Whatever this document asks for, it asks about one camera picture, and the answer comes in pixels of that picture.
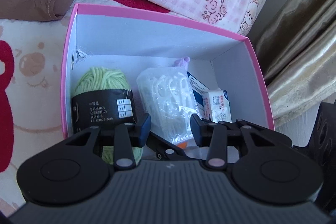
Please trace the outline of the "blue wipes pack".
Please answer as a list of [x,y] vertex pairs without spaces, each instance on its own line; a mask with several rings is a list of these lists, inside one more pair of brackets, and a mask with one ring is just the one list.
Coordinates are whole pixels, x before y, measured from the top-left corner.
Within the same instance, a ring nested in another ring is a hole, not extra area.
[[209,88],[206,87],[204,84],[202,84],[196,77],[194,77],[191,73],[187,72],[190,85],[193,90],[193,94],[195,97],[195,100],[198,105],[198,109],[200,112],[200,115],[202,118],[206,118],[205,115],[205,108],[203,104],[203,94],[207,91],[209,91]]

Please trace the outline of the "pink cardboard box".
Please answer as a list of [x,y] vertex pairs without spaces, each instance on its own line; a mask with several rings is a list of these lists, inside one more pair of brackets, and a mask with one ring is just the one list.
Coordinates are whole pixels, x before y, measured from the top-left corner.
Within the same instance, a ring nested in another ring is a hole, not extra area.
[[189,57],[189,72],[211,90],[228,93],[232,119],[274,129],[264,78],[250,40],[193,20],[126,7],[74,5],[62,58],[61,118],[73,133],[71,98],[91,67],[120,69],[137,88],[147,68],[171,67]]

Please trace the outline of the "clear floss pick box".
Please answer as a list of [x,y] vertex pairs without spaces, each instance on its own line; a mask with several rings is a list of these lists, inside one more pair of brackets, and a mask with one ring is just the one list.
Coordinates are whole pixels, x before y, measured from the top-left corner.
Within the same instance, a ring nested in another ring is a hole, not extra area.
[[190,117],[200,112],[184,67],[145,69],[137,85],[153,133],[173,144],[193,138]]

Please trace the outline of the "purple plush toy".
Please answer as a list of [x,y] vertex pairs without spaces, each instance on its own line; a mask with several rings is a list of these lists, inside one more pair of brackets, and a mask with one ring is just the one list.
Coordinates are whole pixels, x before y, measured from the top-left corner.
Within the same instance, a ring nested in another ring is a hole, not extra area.
[[175,67],[184,67],[185,70],[188,69],[188,66],[189,66],[189,63],[190,63],[190,58],[188,56],[186,57],[182,57],[180,59],[177,59],[174,61],[174,66]]

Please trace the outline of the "beige satin curtain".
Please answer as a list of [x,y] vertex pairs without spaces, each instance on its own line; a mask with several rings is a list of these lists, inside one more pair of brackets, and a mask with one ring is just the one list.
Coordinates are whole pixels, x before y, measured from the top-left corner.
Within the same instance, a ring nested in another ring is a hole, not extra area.
[[275,125],[335,93],[335,0],[288,0],[253,45]]

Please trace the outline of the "white red bear blanket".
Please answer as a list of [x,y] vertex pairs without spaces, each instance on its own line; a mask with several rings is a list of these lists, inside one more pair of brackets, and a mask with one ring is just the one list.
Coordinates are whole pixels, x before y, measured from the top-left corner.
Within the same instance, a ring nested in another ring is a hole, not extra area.
[[1,39],[14,55],[14,74],[6,88],[14,120],[14,150],[9,166],[1,172],[1,211],[11,215],[25,200],[17,184],[17,170],[28,158],[65,139],[69,133],[61,117],[67,96],[62,84],[72,76],[76,84],[86,67],[95,63],[93,55],[121,53],[166,57],[173,56],[152,39],[149,46],[113,37],[135,28],[143,15],[155,28],[161,15],[128,9],[104,0],[76,0],[64,19],[54,22],[1,20]]

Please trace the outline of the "white wet wipes pack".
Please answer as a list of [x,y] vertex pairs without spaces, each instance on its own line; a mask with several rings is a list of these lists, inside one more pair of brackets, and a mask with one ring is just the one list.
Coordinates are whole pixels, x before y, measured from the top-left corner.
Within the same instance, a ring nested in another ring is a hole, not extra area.
[[203,93],[205,119],[218,122],[232,122],[230,102],[226,90],[209,90]]

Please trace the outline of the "green yarn ball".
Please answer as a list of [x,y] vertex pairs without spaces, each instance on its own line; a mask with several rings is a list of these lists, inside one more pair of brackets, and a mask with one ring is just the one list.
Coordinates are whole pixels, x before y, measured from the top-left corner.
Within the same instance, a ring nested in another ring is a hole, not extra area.
[[120,69],[91,67],[78,81],[71,99],[74,135],[98,126],[101,129],[101,158],[113,164],[114,128],[138,123],[134,96]]

